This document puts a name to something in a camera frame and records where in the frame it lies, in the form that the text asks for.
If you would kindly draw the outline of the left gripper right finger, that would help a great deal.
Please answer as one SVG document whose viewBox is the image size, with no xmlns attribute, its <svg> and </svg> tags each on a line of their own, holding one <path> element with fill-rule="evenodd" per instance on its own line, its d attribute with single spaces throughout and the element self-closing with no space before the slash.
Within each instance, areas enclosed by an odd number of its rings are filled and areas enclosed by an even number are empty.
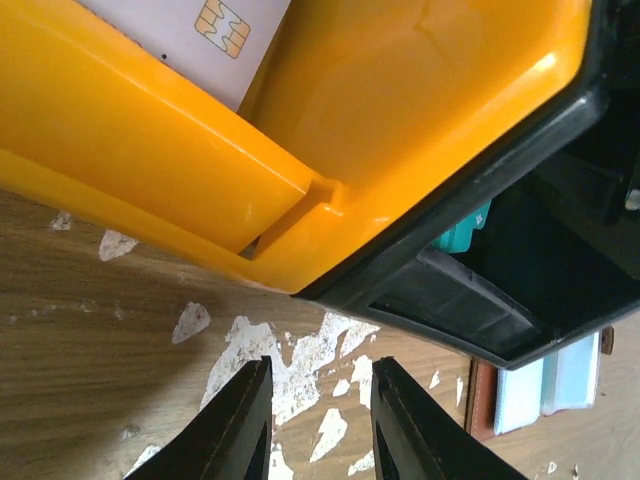
<svg viewBox="0 0 640 480">
<path fill-rule="evenodd" d="M 392 357 L 372 364 L 371 424 L 378 479 L 522 479 L 472 438 Z"/>
</svg>

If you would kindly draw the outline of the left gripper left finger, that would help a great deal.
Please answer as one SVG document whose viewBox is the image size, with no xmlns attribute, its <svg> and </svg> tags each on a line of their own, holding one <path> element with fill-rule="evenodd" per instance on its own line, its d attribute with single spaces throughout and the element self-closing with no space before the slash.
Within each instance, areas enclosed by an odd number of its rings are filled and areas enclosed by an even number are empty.
<svg viewBox="0 0 640 480">
<path fill-rule="evenodd" d="M 266 479 L 272 439 L 272 362 L 251 360 L 130 479 Z"/>
</svg>

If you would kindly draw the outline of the black bin with green cards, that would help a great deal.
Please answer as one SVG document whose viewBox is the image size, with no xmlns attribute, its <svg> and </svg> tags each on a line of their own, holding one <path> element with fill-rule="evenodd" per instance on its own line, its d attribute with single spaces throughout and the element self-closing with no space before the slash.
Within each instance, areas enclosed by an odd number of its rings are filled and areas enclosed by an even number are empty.
<svg viewBox="0 0 640 480">
<path fill-rule="evenodd" d="M 516 368 L 638 311 L 638 195 L 639 5 L 598 1 L 574 81 L 301 297 Z"/>
</svg>

